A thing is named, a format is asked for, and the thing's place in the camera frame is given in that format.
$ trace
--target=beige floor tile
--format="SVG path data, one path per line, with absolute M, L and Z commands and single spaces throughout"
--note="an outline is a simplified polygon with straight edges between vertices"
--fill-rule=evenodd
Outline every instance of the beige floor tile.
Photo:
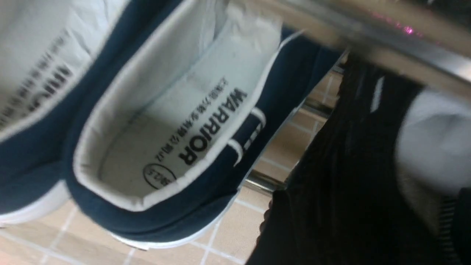
M 332 79 L 330 81 L 329 92 L 327 95 L 335 98 L 339 92 L 340 83 L 342 82 L 342 75 L 338 73 L 332 73 L 331 77 Z
M 314 91 L 317 91 L 321 94 L 324 94 L 325 91 L 327 91 L 327 87 L 329 86 L 329 79 L 330 79 L 330 76 L 329 75 L 326 75 L 318 84 L 317 86 L 314 87 Z
M 212 248 L 246 260 L 255 247 L 263 214 L 235 203 L 222 219 Z
M 11 226 L 6 231 L 14 236 L 48 248 L 59 234 L 74 204 L 66 203 L 50 215 L 25 224 Z
M 78 212 L 55 250 L 89 265 L 103 265 L 121 264 L 131 248 Z
M 0 236 L 0 264 L 39 264 L 43 253 Z
M 346 63 L 348 58 L 349 58 L 349 55 L 346 54 L 344 57 L 342 57 L 341 63 L 343 64 Z
M 130 265 L 199 265 L 204 252 L 190 244 L 178 248 L 136 250 Z
M 323 123 L 323 122 L 319 122 L 319 123 L 317 124 L 317 127 L 316 127 L 316 133 L 318 133 L 318 132 L 322 129 L 323 126 L 324 126 L 324 123 Z
M 240 191 L 237 198 L 262 210 L 268 209 L 268 203 L 271 200 L 271 197 L 246 187 L 242 187 L 242 190 Z
M 337 103 L 336 98 L 328 97 L 328 98 L 325 98 L 325 101 L 324 101 L 324 105 L 326 105 L 328 107 L 331 107 L 331 108 L 334 108 L 336 103 Z
M 314 128 L 314 124 L 316 123 L 315 118 L 302 112 L 296 113 L 291 121 L 310 131 L 312 131 L 312 128 Z
M 267 147 L 264 157 L 293 168 L 311 140 L 311 134 L 287 124 Z
M 49 257 L 45 265 L 71 265 L 71 264 L 72 263 L 68 263 L 62 259 Z
M 214 231 L 214 225 L 210 229 L 208 229 L 208 231 L 204 233 L 202 237 L 198 238 L 195 241 L 207 246 L 209 244 L 209 240 L 211 239 L 213 231 Z
M 323 102 L 324 101 L 324 92 L 319 92 L 319 91 L 312 91 L 312 93 L 309 94 L 308 98 L 314 99 L 318 102 Z
M 286 168 L 280 168 L 277 167 L 276 165 L 272 165 L 268 162 L 260 160 L 254 167 L 255 171 L 258 171 L 262 174 L 265 174 L 267 176 L 270 176 L 276 180 L 279 180 L 281 182 L 284 182 L 284 180 L 288 177 L 290 174 Z
M 209 253 L 205 265 L 237 265 L 238 263 L 228 260 L 219 255 Z

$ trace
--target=metal bar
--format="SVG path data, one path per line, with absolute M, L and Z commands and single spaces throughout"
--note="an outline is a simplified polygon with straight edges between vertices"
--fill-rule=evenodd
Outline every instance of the metal bar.
M 332 68 L 332 70 L 333 70 L 334 72 L 336 72 L 336 73 L 339 73 L 339 74 L 343 75 L 344 67 L 343 67 L 343 65 L 334 66 L 334 67 Z
M 436 14 L 385 0 L 239 1 L 282 16 L 322 45 L 350 49 L 398 75 L 471 101 L 471 35 Z
M 315 119 L 322 122 L 325 122 L 332 113 L 331 108 L 322 105 L 322 103 L 313 99 L 307 99 L 300 111 L 305 111 L 305 113 L 313 115 Z M 285 184 L 271 178 L 270 176 L 253 170 L 245 180 L 244 186 L 259 193 L 271 196 L 274 191 L 283 189 Z
M 259 193 L 269 195 L 274 191 L 283 189 L 285 184 L 257 171 L 250 172 L 244 186 Z

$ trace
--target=black fabric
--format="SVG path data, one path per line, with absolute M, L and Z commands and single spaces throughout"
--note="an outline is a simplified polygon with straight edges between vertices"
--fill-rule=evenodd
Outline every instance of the black fabric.
M 461 262 L 471 264 L 471 189 L 461 189 L 451 228 L 453 246 Z
M 296 264 L 443 264 L 437 240 L 396 181 L 396 138 L 419 91 L 418 84 L 349 56 L 337 107 L 285 191 Z M 375 93 L 381 95 L 377 109 Z
M 245 265 L 299 264 L 294 224 L 289 215 L 290 201 L 284 191 L 275 191 L 270 217 L 257 247 Z
M 451 226 L 456 207 L 456 198 L 444 196 L 440 203 L 438 241 L 447 265 L 462 265 L 451 236 Z

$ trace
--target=white sole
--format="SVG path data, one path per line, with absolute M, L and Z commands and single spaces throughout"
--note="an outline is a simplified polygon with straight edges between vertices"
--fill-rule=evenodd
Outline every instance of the white sole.
M 70 198 L 65 181 L 59 181 L 46 194 L 30 205 L 12 213 L 0 215 L 0 228 L 39 219 L 64 205 Z
M 140 241 L 134 241 L 134 240 L 129 240 L 129 239 L 125 239 L 125 238 L 122 238 L 120 236 L 117 236 L 113 233 L 110 233 L 114 238 L 116 238 L 117 240 L 123 242 L 124 244 L 128 245 L 128 246 L 131 246 L 133 248 L 138 248 L 140 250 L 149 250 L 149 249 L 166 249 L 166 248 L 176 248 L 176 247 L 180 247 L 180 246 L 183 246 L 183 245 L 186 245 L 190 242 L 193 242 L 195 241 L 196 239 L 202 237 L 204 234 L 206 234 L 207 231 L 209 231 L 211 229 L 211 227 L 216 224 L 219 220 L 221 220 L 221 218 L 226 214 L 226 212 L 230 209 L 230 207 L 233 205 L 234 201 L 236 200 L 237 198 L 237 195 L 239 194 L 240 192 L 240 189 L 239 191 L 237 192 L 237 194 L 231 199 L 231 201 L 228 203 L 228 205 L 226 206 L 226 208 L 224 208 L 224 210 L 214 219 L 211 221 L 211 223 L 207 224 L 204 228 L 202 228 L 200 231 L 188 236 L 188 237 L 185 237 L 185 238 L 182 238 L 180 240 L 176 240 L 176 241 L 171 241 L 171 242 L 140 242 Z

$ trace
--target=white insole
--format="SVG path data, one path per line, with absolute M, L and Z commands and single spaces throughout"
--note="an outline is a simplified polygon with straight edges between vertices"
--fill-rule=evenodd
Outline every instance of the white insole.
M 95 106 L 75 152 L 77 180 L 122 208 L 152 206 L 202 159 L 211 163 L 215 142 L 249 115 L 280 36 L 279 19 L 250 8 L 184 1 Z
M 70 91 L 126 3 L 30 0 L 15 5 L 16 16 L 0 25 L 0 141 L 5 129 Z
M 102 181 L 145 196 L 182 176 L 231 126 L 277 48 L 256 50 L 231 29 L 229 21 L 187 73 L 135 110 L 108 147 Z

